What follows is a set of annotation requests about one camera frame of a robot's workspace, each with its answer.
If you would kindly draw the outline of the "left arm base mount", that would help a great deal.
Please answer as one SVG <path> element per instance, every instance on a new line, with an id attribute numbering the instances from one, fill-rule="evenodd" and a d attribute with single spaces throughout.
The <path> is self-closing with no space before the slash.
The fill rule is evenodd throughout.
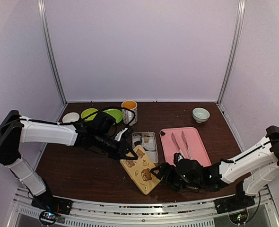
<path id="1" fill-rule="evenodd" d="M 51 201 L 46 203 L 39 200 L 38 197 L 32 199 L 31 205 L 42 209 L 39 214 L 39 222 L 46 227 L 55 224 L 62 215 L 69 215 L 72 208 L 72 200 L 53 197 Z"/>

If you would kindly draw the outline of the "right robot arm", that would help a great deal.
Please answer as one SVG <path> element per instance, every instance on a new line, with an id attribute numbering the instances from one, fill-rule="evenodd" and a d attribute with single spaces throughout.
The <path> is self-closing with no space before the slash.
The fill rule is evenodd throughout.
<path id="1" fill-rule="evenodd" d="M 240 209 L 250 197 L 255 196 L 262 187 L 279 175 L 279 127 L 270 126 L 266 132 L 251 148 L 211 166 L 203 167 L 197 160 L 190 160 L 176 153 L 174 165 L 162 163 L 152 168 L 150 173 L 176 191 L 218 192 L 254 171 L 253 175 L 237 185 L 240 191 L 231 197 L 231 205 Z"/>

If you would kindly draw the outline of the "bear print tin lid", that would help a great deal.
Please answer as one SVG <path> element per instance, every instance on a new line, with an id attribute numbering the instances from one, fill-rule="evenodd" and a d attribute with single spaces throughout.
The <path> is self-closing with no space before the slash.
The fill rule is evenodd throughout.
<path id="1" fill-rule="evenodd" d="M 139 190 L 148 195 L 160 183 L 160 180 L 150 172 L 156 165 L 141 145 L 137 145 L 133 152 L 138 156 L 137 160 L 121 159 L 120 163 Z"/>

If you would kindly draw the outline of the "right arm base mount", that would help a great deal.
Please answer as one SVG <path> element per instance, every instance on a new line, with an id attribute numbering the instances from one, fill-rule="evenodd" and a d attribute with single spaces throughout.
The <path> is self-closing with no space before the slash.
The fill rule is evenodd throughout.
<path id="1" fill-rule="evenodd" d="M 236 225 L 244 224 L 249 219 L 247 208 L 255 204 L 252 196 L 230 196 L 214 201 L 218 214 L 227 213 L 229 220 Z"/>

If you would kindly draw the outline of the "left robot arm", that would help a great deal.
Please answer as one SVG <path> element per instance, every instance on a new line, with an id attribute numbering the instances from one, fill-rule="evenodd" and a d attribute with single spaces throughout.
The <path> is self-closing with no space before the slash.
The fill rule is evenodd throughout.
<path id="1" fill-rule="evenodd" d="M 108 134 L 116 126 L 110 114 L 97 110 L 75 122 L 60 123 L 31 119 L 12 110 L 0 125 L 0 164 L 6 166 L 32 193 L 46 210 L 56 206 L 47 183 L 35 172 L 19 152 L 21 143 L 51 143 L 72 147 L 95 147 L 114 160 L 136 160 L 138 155 L 126 141 L 130 125 L 115 136 Z"/>

